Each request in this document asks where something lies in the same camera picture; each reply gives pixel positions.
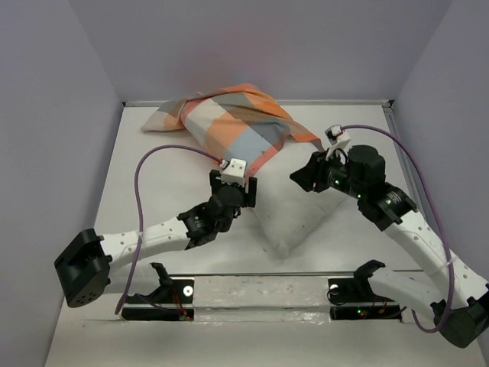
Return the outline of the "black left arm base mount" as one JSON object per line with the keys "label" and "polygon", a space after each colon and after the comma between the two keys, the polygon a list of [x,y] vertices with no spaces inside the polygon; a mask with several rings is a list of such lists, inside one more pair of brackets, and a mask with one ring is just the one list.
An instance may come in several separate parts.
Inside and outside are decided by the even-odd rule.
{"label": "black left arm base mount", "polygon": [[192,322],[194,319],[193,278],[173,278],[161,263],[152,262],[158,286],[147,295],[127,296],[121,318],[127,321]]}

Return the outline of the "white pillow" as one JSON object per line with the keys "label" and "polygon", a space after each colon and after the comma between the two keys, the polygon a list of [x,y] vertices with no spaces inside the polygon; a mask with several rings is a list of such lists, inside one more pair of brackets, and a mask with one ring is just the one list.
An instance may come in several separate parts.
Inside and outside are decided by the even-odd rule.
{"label": "white pillow", "polygon": [[286,258],[348,197],[335,190],[307,193],[290,174],[309,161],[317,149],[310,143],[286,142],[255,174],[254,213],[277,258]]}

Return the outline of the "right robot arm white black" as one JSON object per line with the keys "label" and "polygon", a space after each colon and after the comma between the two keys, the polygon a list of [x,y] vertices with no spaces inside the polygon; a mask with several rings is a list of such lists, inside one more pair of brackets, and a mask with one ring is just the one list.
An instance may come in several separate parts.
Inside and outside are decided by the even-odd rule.
{"label": "right robot arm white black", "polygon": [[488,328],[488,281],[447,252],[411,198],[386,181],[385,160],[375,148],[315,152],[290,179],[306,192],[334,189],[355,198],[360,213],[433,283],[428,287],[371,260],[354,273],[351,289],[357,298],[395,300],[432,319],[436,332],[458,348],[469,346]]}

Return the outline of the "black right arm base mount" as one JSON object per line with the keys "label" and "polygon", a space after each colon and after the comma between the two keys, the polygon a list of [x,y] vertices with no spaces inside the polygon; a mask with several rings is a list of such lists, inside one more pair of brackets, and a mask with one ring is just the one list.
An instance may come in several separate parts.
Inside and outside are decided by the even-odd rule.
{"label": "black right arm base mount", "polygon": [[373,293],[368,280],[385,264],[370,260],[357,268],[349,278],[328,279],[326,297],[330,303],[331,321],[402,320],[401,308],[393,300]]}

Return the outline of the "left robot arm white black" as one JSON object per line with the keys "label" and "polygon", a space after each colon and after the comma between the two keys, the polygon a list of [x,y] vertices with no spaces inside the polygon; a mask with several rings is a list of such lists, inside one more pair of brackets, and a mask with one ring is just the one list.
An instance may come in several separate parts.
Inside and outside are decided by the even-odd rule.
{"label": "left robot arm white black", "polygon": [[113,284],[119,268],[165,252],[186,251],[228,232],[241,209],[255,207],[256,177],[241,179],[217,170],[209,173],[208,201],[143,230],[99,235],[93,228],[79,232],[54,261],[67,306],[83,307]]}

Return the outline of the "multicolour patchwork pillowcase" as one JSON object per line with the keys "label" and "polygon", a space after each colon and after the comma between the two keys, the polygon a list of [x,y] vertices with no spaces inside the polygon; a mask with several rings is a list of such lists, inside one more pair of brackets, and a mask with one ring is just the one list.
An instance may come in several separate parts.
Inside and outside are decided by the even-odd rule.
{"label": "multicolour patchwork pillowcase", "polygon": [[255,175],[291,138],[321,151],[322,142],[275,99],[249,83],[163,103],[143,132],[186,130],[204,150],[227,161],[247,162]]}

